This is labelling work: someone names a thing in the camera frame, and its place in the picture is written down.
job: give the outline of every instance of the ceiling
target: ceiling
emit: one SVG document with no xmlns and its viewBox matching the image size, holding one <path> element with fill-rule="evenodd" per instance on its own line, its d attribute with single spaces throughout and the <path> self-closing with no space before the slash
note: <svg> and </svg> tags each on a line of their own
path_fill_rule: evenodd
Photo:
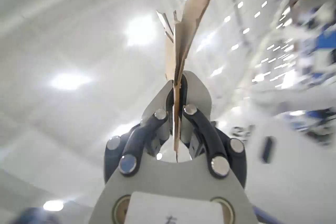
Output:
<svg viewBox="0 0 336 224">
<path fill-rule="evenodd" d="M 87 223 L 104 187 L 106 141 L 137 124 L 166 83 L 165 35 L 156 10 L 172 23 L 174 10 L 181 18 L 184 2 L 0 0 L 0 196 L 6 196 L 0 201 L 2 223 L 25 207 L 52 199 L 66 201 L 58 212 L 63 223 Z M 210 1 L 185 69 L 208 88 L 213 120 L 228 117 L 223 112 L 278 2 Z M 256 75 L 261 72 L 266 72 L 264 66 Z M 58 90 L 52 82 L 62 74 L 82 77 L 85 84 Z M 269 205 L 257 192 L 265 180 L 251 181 L 253 202 L 281 217 L 286 206 Z M 300 221 L 304 209 L 284 219 Z"/>
</svg>

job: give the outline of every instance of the silver screw head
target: silver screw head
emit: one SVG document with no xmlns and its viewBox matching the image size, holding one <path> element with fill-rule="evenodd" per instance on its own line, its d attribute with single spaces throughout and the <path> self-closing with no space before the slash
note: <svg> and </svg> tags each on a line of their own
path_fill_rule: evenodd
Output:
<svg viewBox="0 0 336 224">
<path fill-rule="evenodd" d="M 109 141 L 107 141 L 106 147 L 109 150 L 115 150 L 118 148 L 119 144 L 120 144 L 120 136 L 114 136 L 110 138 Z"/>
<path fill-rule="evenodd" d="M 164 118 L 166 118 L 167 112 L 162 108 L 159 108 L 157 111 L 155 111 L 154 116 L 159 120 L 163 120 Z"/>
<path fill-rule="evenodd" d="M 211 160 L 211 168 L 217 175 L 225 177 L 230 171 L 230 164 L 226 158 L 217 156 Z"/>
<path fill-rule="evenodd" d="M 193 104 L 186 105 L 184 108 L 186 114 L 194 115 L 197 112 L 197 107 Z"/>
<path fill-rule="evenodd" d="M 230 146 L 236 153 L 241 153 L 244 151 L 244 144 L 239 139 L 232 138 L 230 140 Z"/>
<path fill-rule="evenodd" d="M 131 154 L 122 156 L 119 161 L 119 166 L 118 166 L 119 171 L 122 174 L 131 174 L 133 170 L 135 169 L 135 167 L 137 166 L 136 159 L 137 158 Z"/>
</svg>

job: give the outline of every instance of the white label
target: white label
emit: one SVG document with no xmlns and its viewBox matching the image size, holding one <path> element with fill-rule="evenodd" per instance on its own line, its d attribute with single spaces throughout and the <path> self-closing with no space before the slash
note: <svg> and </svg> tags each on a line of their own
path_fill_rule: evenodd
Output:
<svg viewBox="0 0 336 224">
<path fill-rule="evenodd" d="M 134 192 L 125 224 L 223 224 L 220 204 Z"/>
</svg>

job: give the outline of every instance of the gray metal plate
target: gray metal plate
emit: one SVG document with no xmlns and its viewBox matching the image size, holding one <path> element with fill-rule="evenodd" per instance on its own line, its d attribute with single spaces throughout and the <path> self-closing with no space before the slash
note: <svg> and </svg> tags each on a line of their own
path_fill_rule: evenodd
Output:
<svg viewBox="0 0 336 224">
<path fill-rule="evenodd" d="M 233 207 L 236 224 L 257 223 L 252 206 L 234 173 L 215 179 L 207 169 L 206 156 L 183 163 L 167 163 L 144 153 L 138 173 L 124 177 L 118 170 L 109 179 L 92 213 L 90 224 L 111 224 L 112 208 L 124 195 L 141 191 L 196 200 L 226 199 Z"/>
</svg>

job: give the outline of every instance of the black rubber part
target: black rubber part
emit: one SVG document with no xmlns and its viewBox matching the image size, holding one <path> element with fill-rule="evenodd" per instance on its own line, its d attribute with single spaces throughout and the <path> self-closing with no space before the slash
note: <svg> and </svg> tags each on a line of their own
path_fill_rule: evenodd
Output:
<svg viewBox="0 0 336 224">
<path fill-rule="evenodd" d="M 265 138 L 265 145 L 261 155 L 261 159 L 264 163 L 269 164 L 271 161 L 272 153 L 274 151 L 275 139 L 273 136 L 267 136 Z"/>
<path fill-rule="evenodd" d="M 123 134 L 120 137 L 120 144 L 115 150 L 109 150 L 107 147 L 105 147 L 105 153 L 104 153 L 104 181 L 105 183 L 108 182 L 109 178 L 112 176 L 114 171 L 117 169 L 119 165 L 119 161 L 123 153 L 123 150 L 125 148 L 127 140 L 129 139 L 129 136 L 139 126 L 140 124 L 131 128 L 131 130 L 128 133 Z"/>
<path fill-rule="evenodd" d="M 157 119 L 154 114 L 144 123 L 143 126 L 137 127 L 129 137 L 122 156 L 127 154 L 133 155 L 137 159 L 135 169 L 129 174 L 123 174 L 125 177 L 135 175 L 140 167 L 141 158 L 144 152 L 144 147 L 147 142 L 151 141 L 157 129 L 168 120 L 168 115 L 162 120 Z"/>
<path fill-rule="evenodd" d="M 216 129 L 212 126 L 212 124 L 205 117 L 205 115 L 198 109 L 194 115 L 189 115 L 183 110 L 183 115 L 186 119 L 188 119 L 188 121 L 193 125 L 193 127 L 199 132 L 199 134 L 203 138 L 209 172 L 215 178 L 225 178 L 216 174 L 211 167 L 211 160 L 214 157 L 222 156 L 226 159 L 228 158 L 221 139 L 216 132 Z"/>
<path fill-rule="evenodd" d="M 225 133 L 216 128 L 216 132 L 220 137 L 220 140 L 227 151 L 228 162 L 230 164 L 231 170 L 234 172 L 241 186 L 245 188 L 246 185 L 246 176 L 247 176 L 247 163 L 246 163 L 246 153 L 245 146 L 244 150 L 241 153 L 236 153 L 232 150 L 230 145 L 230 140 Z"/>
</svg>

